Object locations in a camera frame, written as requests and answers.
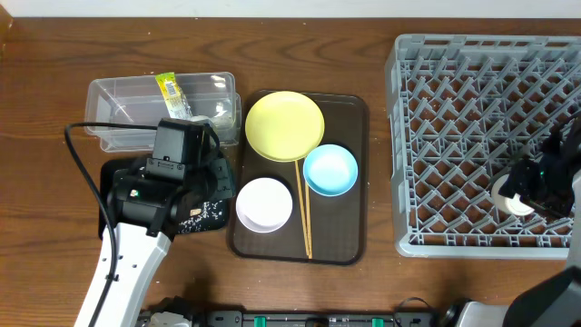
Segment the white cup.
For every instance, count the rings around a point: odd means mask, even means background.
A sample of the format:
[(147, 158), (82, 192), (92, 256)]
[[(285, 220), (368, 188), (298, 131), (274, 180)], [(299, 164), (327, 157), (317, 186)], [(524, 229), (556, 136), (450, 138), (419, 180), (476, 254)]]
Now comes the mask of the white cup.
[(508, 198), (499, 193), (500, 187), (507, 181), (508, 175), (500, 176), (493, 184), (491, 189), (491, 196), (493, 204), (496, 208), (507, 214), (515, 216), (526, 216), (534, 212), (534, 209), (526, 204), (520, 202), (520, 195), (516, 193), (512, 198)]

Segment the pink bowl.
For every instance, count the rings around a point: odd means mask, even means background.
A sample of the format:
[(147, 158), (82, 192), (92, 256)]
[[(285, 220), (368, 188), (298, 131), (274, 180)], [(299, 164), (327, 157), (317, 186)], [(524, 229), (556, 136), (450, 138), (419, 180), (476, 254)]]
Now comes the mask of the pink bowl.
[(235, 210), (240, 223), (255, 233), (279, 230), (291, 217), (293, 200), (289, 189), (274, 178), (257, 178), (238, 193)]

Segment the green snack wrapper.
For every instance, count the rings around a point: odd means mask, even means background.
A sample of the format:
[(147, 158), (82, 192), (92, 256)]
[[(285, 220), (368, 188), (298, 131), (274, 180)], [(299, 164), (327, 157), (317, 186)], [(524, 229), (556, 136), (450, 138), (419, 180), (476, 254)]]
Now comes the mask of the green snack wrapper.
[(174, 72), (155, 76), (155, 81), (162, 92), (169, 116), (174, 119), (191, 120), (191, 107), (182, 88), (178, 85)]

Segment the blue bowl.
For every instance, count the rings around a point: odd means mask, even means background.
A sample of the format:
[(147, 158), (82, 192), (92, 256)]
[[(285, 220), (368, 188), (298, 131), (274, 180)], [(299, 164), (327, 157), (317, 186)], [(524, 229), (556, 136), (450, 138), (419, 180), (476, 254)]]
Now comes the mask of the blue bowl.
[(335, 197), (345, 194), (355, 185), (359, 166), (347, 148), (324, 144), (312, 150), (305, 158), (303, 177), (315, 193)]

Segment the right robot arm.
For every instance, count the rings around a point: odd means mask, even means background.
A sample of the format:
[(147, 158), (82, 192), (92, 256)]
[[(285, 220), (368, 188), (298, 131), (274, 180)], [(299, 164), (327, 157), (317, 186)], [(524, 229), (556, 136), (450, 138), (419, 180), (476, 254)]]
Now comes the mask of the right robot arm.
[(464, 300), (441, 326), (578, 326), (580, 324), (580, 113), (553, 126), (538, 162), (521, 159), (498, 177), (491, 194), (504, 213), (573, 216), (563, 271), (521, 293), (508, 306)]

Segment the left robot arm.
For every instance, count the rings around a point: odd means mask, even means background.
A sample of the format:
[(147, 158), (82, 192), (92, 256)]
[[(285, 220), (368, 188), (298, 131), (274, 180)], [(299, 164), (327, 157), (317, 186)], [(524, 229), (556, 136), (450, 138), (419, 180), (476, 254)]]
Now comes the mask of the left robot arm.
[(76, 319), (77, 326), (130, 326), (137, 322), (155, 272), (169, 251), (180, 224), (190, 222), (192, 233), (221, 229), (224, 210), (206, 204), (225, 204), (233, 197), (231, 167), (218, 158), (202, 169), (217, 183), (209, 197), (191, 190), (174, 190), (175, 183), (151, 179), (145, 172), (149, 157), (112, 160), (102, 177), (108, 189), (106, 212), (113, 226), (103, 228), (101, 261)]

